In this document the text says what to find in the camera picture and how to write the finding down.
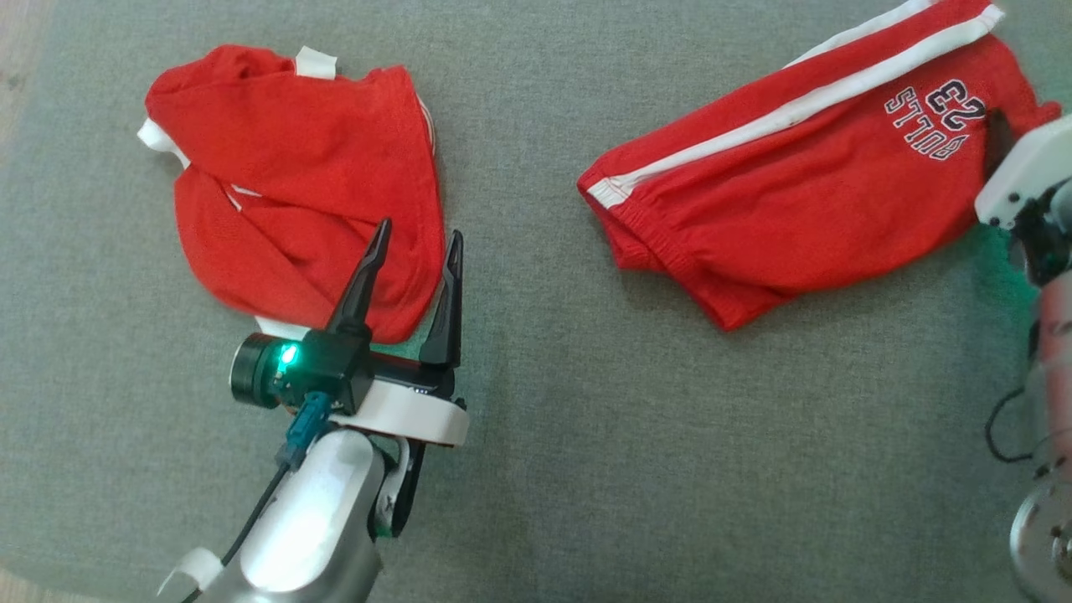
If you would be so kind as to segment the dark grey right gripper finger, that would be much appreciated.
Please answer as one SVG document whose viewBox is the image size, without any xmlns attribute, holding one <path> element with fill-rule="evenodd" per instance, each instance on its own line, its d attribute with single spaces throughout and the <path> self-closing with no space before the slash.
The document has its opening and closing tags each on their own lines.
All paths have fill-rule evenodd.
<svg viewBox="0 0 1072 603">
<path fill-rule="evenodd" d="M 1004 111 L 994 108 L 987 114 L 987 145 L 985 146 L 985 180 L 999 170 L 1016 142 L 1013 127 Z"/>
</svg>

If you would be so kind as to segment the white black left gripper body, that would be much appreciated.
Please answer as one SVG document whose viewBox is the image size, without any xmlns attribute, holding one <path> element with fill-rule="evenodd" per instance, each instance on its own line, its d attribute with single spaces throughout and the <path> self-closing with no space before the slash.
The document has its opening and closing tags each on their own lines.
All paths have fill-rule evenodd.
<svg viewBox="0 0 1072 603">
<path fill-rule="evenodd" d="M 452 368 L 378 352 L 370 361 L 373 381 L 363 401 L 355 415 L 332 415 L 333 424 L 436 446 L 466 443 L 470 417 L 464 401 L 453 399 Z"/>
</svg>

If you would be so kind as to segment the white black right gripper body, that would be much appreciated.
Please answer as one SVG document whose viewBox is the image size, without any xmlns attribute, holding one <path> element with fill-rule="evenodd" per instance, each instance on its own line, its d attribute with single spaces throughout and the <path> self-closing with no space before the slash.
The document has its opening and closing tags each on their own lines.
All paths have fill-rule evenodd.
<svg viewBox="0 0 1072 603">
<path fill-rule="evenodd" d="M 1071 116 L 1034 127 L 1012 146 L 976 197 L 977 221 L 1013 229 L 1029 198 L 1071 175 Z"/>
</svg>

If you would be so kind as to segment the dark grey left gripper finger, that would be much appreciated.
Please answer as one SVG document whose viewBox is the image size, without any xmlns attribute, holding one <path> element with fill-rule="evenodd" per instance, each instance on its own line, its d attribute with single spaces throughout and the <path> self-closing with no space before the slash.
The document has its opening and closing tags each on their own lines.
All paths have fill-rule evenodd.
<svg viewBox="0 0 1072 603">
<path fill-rule="evenodd" d="M 463 233 L 452 230 L 441 271 L 440 302 L 419 351 L 422 365 L 456 368 L 461 363 L 463 273 Z"/>
<path fill-rule="evenodd" d="M 364 248 L 356 270 L 346 286 L 343 296 L 336 305 L 332 317 L 327 323 L 327 332 L 356 333 L 369 330 L 367 315 L 373 300 L 373 293 L 379 270 L 385 264 L 392 233 L 392 221 L 385 218 L 379 221 L 373 237 Z"/>
</svg>

